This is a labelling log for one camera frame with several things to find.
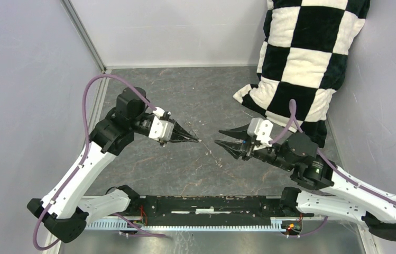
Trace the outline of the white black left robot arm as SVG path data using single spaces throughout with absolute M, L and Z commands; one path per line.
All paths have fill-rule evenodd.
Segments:
M 41 219 L 45 228 L 63 243 L 76 239 L 87 225 L 114 213 L 134 215 L 139 211 L 138 195 L 128 187 L 83 202 L 82 198 L 98 175 L 140 134 L 165 146 L 168 142 L 200 142 L 186 131 L 171 113 L 161 108 L 146 110 L 145 90 L 126 88 L 116 106 L 99 121 L 83 151 L 68 172 L 42 199 L 33 198 L 27 209 Z

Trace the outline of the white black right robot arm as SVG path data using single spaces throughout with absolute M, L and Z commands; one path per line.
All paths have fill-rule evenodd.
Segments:
M 250 124 L 223 131 L 235 142 L 217 141 L 235 159 L 258 159 L 290 173 L 296 187 L 286 187 L 279 210 L 336 217 L 356 223 L 369 233 L 396 241 L 396 194 L 385 192 L 343 170 L 318 151 L 318 145 L 301 132 L 282 143 L 270 143 L 273 125 L 254 118 Z

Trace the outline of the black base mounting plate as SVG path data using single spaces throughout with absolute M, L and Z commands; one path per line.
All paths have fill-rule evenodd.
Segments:
M 120 212 L 147 226 L 260 226 L 271 218 L 313 217 L 286 208 L 276 196 L 141 196 Z

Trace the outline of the black white checkered pillow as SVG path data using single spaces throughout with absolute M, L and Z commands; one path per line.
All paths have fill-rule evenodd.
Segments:
M 344 83 L 350 47 L 363 28 L 370 1 L 267 1 L 256 74 L 258 82 L 233 98 L 279 126 L 286 126 L 289 102 L 297 124 L 320 148 L 333 95 Z

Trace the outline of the aluminium frame rail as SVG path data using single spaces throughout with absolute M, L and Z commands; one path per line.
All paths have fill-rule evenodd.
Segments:
M 81 18 L 76 11 L 73 2 L 70 0 L 61 0 L 60 3 L 64 7 L 67 15 L 69 16 L 71 22 L 73 23 L 76 31 L 78 32 L 81 40 L 83 41 L 87 51 L 91 55 L 95 65 L 99 69 L 100 74 L 110 74 L 112 72 L 111 69 L 107 69 L 105 66 L 101 56 L 99 55 L 94 43 L 92 42 L 91 37 L 86 31 L 86 27 L 84 26 Z M 100 116 L 103 110 L 103 105 L 105 101 L 106 92 L 108 89 L 109 79 L 102 78 L 93 83 L 95 88 L 93 105 L 90 108 L 90 116 L 88 117 L 88 127 L 89 131 L 93 129 L 93 127 L 100 120 Z

